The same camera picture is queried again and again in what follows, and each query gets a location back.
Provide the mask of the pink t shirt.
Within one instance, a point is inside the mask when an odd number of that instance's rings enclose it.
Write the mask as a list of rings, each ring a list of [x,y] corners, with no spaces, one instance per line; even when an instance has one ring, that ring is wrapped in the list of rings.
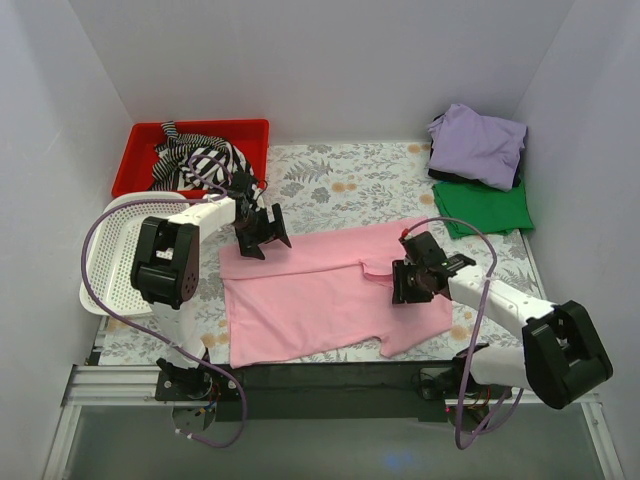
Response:
[[[270,243],[262,260],[219,251],[230,364],[294,360],[376,338],[392,357],[448,331],[450,300],[392,302],[392,263],[405,219]]]

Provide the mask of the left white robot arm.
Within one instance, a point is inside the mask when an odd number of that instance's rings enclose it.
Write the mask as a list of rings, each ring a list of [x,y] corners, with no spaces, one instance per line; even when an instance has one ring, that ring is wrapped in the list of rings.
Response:
[[[197,334],[191,299],[199,282],[200,245],[226,226],[234,228],[239,253],[263,260],[263,244],[288,238],[281,207],[267,210],[260,196],[260,181],[237,172],[226,187],[227,195],[211,195],[167,218],[148,217],[141,224],[131,271],[132,287],[139,291],[169,343],[185,350],[157,365],[171,384],[193,400],[205,398],[213,386],[211,373],[194,359],[206,357],[207,348]]]

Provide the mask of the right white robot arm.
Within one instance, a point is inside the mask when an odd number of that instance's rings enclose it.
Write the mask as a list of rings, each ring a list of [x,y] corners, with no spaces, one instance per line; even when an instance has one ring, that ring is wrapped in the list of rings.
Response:
[[[452,383],[464,397],[488,385],[532,391],[562,409],[609,380],[613,365],[587,310],[554,304],[492,280],[463,254],[447,256],[429,232],[403,232],[405,257],[393,268],[394,304],[448,299],[476,310],[510,332],[518,347],[480,344],[458,353]]]

